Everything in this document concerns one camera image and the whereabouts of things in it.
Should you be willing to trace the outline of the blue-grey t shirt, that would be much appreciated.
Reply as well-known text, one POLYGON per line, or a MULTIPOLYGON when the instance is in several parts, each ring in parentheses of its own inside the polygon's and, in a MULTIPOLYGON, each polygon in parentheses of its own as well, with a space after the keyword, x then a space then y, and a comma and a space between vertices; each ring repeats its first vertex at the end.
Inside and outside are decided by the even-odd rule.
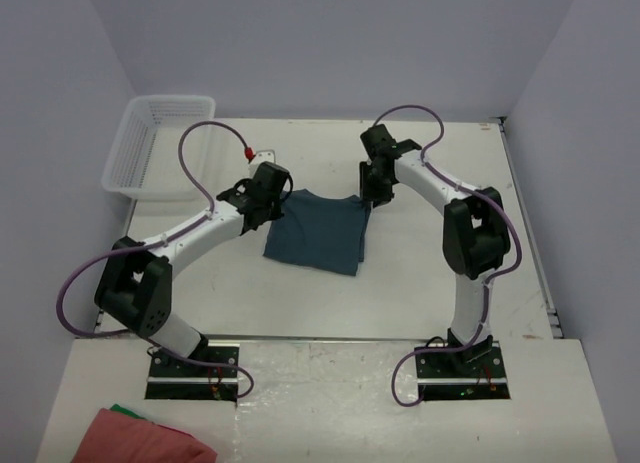
POLYGON ((364 262, 369 204, 357 195, 330 199, 301 189, 282 210, 284 216, 270 226, 265 258, 343 276, 357 274, 364 262))

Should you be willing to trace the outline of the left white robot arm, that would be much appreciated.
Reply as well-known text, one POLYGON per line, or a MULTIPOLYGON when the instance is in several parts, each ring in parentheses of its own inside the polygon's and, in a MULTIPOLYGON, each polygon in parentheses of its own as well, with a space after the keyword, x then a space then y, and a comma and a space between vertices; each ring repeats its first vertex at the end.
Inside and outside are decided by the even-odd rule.
POLYGON ((142 242, 121 238, 107 259, 94 302, 139 338, 176 359, 193 359, 207 339, 172 312, 174 279, 216 246, 280 218, 288 196, 284 188, 292 186, 288 170, 263 162, 251 178, 169 232, 142 242))

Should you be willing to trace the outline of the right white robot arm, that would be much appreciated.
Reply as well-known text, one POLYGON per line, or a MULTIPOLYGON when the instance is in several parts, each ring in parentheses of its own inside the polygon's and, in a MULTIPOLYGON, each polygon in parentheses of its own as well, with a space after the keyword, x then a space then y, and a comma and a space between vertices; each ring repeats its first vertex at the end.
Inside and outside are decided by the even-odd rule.
POLYGON ((492 187, 479 189, 433 166, 412 140, 396 141, 383 124, 360 136, 368 160, 359 164, 361 199, 371 207, 394 198, 400 184, 414 190, 443 217, 442 251, 456 274, 454 317, 446 353, 464 362, 490 350, 488 323, 491 280, 499 274, 511 239, 502 198, 492 187))

